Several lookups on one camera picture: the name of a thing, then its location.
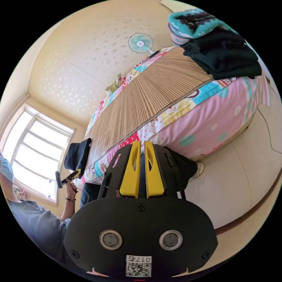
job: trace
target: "label sticker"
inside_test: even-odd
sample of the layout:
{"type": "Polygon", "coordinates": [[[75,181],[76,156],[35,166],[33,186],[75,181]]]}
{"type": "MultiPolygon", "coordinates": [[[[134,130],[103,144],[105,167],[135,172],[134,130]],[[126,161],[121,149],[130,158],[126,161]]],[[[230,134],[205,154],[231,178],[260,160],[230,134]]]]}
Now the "label sticker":
{"type": "Polygon", "coordinates": [[[151,256],[126,256],[126,274],[128,277],[151,277],[151,256]]]}

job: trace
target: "yellow bracket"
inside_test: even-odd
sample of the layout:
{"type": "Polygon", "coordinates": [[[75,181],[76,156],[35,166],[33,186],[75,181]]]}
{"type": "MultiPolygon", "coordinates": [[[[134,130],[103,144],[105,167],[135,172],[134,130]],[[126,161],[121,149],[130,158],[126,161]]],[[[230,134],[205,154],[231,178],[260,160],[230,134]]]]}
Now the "yellow bracket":
{"type": "Polygon", "coordinates": [[[138,197],[140,179],[140,158],[141,141],[132,143],[129,159],[120,186],[120,193],[123,196],[138,197]]]}
{"type": "Polygon", "coordinates": [[[80,168],[78,168],[77,170],[77,173],[76,173],[76,175],[73,177],[73,178],[77,178],[78,177],[78,175],[80,174],[80,172],[81,172],[81,169],[80,168]]]}
{"type": "Polygon", "coordinates": [[[147,198],[163,195],[164,186],[162,183],[162,177],[159,171],[153,143],[149,141],[145,141],[145,172],[147,198]]]}

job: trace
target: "window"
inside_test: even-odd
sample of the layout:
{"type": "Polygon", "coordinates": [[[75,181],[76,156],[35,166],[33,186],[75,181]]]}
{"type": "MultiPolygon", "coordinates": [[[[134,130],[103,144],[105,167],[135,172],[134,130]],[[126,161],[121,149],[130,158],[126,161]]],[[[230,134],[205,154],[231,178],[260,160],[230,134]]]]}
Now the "window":
{"type": "Polygon", "coordinates": [[[73,131],[50,121],[25,109],[8,134],[3,155],[13,168],[18,186],[56,201],[55,171],[60,171],[73,131]]]}

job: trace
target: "woven mat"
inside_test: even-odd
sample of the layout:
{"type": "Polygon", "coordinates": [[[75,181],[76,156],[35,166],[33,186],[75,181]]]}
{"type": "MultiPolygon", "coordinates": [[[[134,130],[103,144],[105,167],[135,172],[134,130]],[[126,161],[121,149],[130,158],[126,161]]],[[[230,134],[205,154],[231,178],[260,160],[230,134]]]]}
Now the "woven mat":
{"type": "Polygon", "coordinates": [[[175,47],[139,74],[101,113],[91,138],[87,166],[162,111],[212,79],[183,49],[175,47]]]}

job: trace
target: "hand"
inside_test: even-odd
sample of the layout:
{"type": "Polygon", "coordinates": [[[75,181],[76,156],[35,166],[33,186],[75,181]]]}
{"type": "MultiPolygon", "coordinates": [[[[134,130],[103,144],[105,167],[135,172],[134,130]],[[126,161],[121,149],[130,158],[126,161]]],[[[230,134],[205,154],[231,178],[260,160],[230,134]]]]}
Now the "hand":
{"type": "Polygon", "coordinates": [[[67,197],[68,199],[74,199],[76,195],[76,186],[70,180],[67,182],[67,197]]]}

